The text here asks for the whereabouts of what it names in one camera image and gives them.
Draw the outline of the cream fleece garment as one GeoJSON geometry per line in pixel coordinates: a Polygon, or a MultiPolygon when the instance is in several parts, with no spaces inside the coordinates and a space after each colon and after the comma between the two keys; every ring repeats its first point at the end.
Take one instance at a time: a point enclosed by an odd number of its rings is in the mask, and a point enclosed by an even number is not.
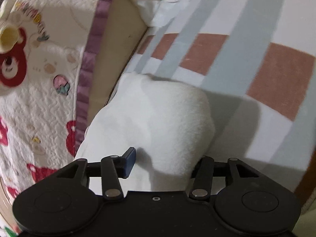
{"type": "Polygon", "coordinates": [[[211,108],[199,88],[125,73],[113,99],[88,126],[77,158],[99,162],[135,148],[124,192],[185,190],[215,134],[211,108]]]}

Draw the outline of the plaid bed blanket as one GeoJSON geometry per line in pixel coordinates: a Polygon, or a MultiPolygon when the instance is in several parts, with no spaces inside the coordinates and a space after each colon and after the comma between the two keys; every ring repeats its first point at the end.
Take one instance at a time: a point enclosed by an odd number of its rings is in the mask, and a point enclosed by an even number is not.
{"type": "Polygon", "coordinates": [[[204,90],[209,154],[315,198],[315,0],[192,0],[146,33],[127,71],[204,90]]]}

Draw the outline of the bear print quilt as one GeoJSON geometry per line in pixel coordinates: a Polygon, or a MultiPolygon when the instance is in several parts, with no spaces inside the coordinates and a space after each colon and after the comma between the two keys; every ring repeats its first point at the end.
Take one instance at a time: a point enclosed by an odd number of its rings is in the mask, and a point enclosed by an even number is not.
{"type": "Polygon", "coordinates": [[[11,205],[71,163],[87,126],[96,56],[113,0],[15,0],[19,40],[1,54],[1,236],[11,205]]]}

